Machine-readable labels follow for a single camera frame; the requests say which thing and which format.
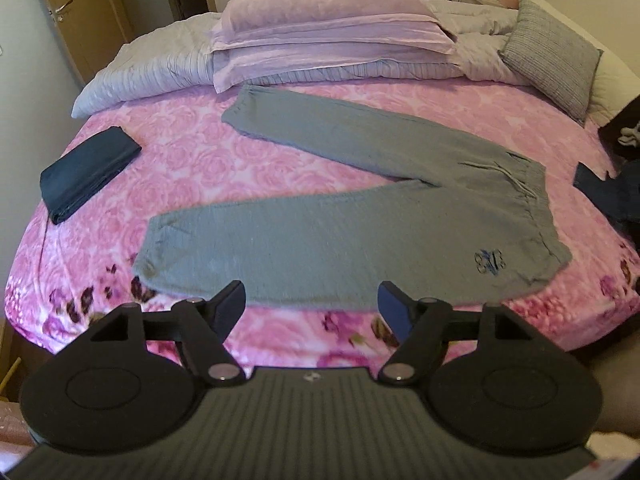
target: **grey striped pillow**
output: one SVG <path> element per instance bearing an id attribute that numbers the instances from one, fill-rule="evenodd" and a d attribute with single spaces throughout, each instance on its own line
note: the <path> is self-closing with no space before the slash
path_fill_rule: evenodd
<path id="1" fill-rule="evenodd" d="M 602 51 L 529 0 L 520 0 L 518 23 L 500 51 L 504 63 L 584 124 Z"/>

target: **grey sweatpants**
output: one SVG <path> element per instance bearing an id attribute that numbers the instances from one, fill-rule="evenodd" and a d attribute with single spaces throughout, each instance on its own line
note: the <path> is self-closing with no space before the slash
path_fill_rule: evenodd
<path id="1" fill-rule="evenodd" d="M 414 298 L 481 303 L 535 292 L 571 259 L 544 167 L 413 116 L 245 86 L 222 116 L 249 136 L 403 179 L 331 195 L 219 203 L 151 219 L 134 272 L 165 292 L 371 310 L 383 280 Z"/>

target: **folded towel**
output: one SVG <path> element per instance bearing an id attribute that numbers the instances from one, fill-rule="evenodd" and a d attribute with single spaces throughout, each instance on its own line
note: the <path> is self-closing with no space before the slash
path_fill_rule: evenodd
<path id="1" fill-rule="evenodd" d="M 54 224 L 67 220 L 127 167 L 142 148 L 119 126 L 89 137 L 40 174 Z"/>

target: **black circular pad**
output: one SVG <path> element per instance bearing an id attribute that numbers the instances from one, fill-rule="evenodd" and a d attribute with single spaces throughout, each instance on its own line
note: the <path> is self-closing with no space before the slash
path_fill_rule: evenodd
<path id="1" fill-rule="evenodd" d="M 25 383 L 20 408 L 41 442 L 89 454 L 135 449 L 170 434 L 191 411 L 193 379 L 168 359 L 106 350 L 78 361 L 60 354 Z"/>
<path id="2" fill-rule="evenodd" d="M 91 368 L 76 374 L 66 385 L 73 402 L 89 410 L 113 410 L 140 393 L 137 375 L 120 368 Z"/>
<path id="3" fill-rule="evenodd" d="M 558 393 L 558 384 L 536 368 L 513 366 L 486 375 L 482 389 L 489 399 L 507 408 L 531 410 L 550 403 Z"/>
<path id="4" fill-rule="evenodd" d="M 583 444 L 602 394 L 571 356 L 528 342 L 478 349 L 434 372 L 429 406 L 448 430 L 501 454 L 559 452 Z"/>

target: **folded dark blue cloth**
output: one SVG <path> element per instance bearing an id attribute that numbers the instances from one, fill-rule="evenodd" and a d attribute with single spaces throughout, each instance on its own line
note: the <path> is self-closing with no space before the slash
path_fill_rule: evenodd
<path id="1" fill-rule="evenodd" d="M 579 162 L 574 187 L 591 200 L 616 231 L 630 237 L 640 252 L 640 159 L 627 162 L 616 178 L 607 173 L 604 180 Z M 636 287 L 640 291 L 640 280 Z"/>
<path id="2" fill-rule="evenodd" d="M 142 148 L 119 126 L 95 134 L 40 174 L 54 224 L 67 220 L 138 156 Z"/>

